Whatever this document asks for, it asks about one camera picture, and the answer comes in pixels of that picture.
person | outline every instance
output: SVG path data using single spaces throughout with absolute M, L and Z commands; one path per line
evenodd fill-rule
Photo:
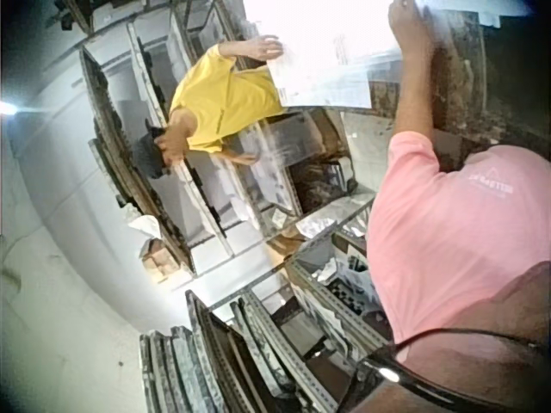
M 403 78 L 389 167 L 368 224 L 368 263 L 394 343 L 404 343 L 392 366 L 504 408 L 462 410 L 408 388 L 414 376 L 389 368 L 355 412 L 539 411 L 551 393 L 551 164 L 496 145 L 459 171 L 439 172 L 435 42 L 412 0 L 394 0 L 389 20 Z
M 205 151 L 243 165 L 255 163 L 255 155 L 228 149 L 224 137 L 284 109 L 266 66 L 247 71 L 232 68 L 238 56 L 266 61 L 282 54 L 282 44 L 269 35 L 208 49 L 178 85 L 168 127 L 150 127 L 133 145 L 136 166 L 156 179 L 188 151 Z

brown box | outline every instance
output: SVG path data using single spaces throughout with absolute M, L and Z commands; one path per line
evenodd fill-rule
M 154 282 L 159 283 L 180 270 L 176 259 L 160 239 L 151 239 L 144 245 L 141 261 Z

light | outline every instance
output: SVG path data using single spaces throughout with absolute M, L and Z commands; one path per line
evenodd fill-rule
M 18 112 L 17 106 L 0 101 L 0 114 L 13 115 Z
M 399 382 L 399 375 L 396 374 L 395 372 L 393 372 L 392 370 L 388 369 L 388 368 L 380 368 L 379 369 L 379 373 L 387 380 L 390 380 L 392 381 L 393 383 L 398 383 Z

black cap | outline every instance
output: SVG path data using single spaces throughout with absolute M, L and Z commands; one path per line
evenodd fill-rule
M 147 134 L 132 145 L 132 158 L 134 165 L 142 174 L 151 179 L 158 179 L 164 175 L 164 160 L 161 150 L 155 143 L 155 138 L 163 135 L 164 129 L 150 126 L 147 120 L 145 127 Z

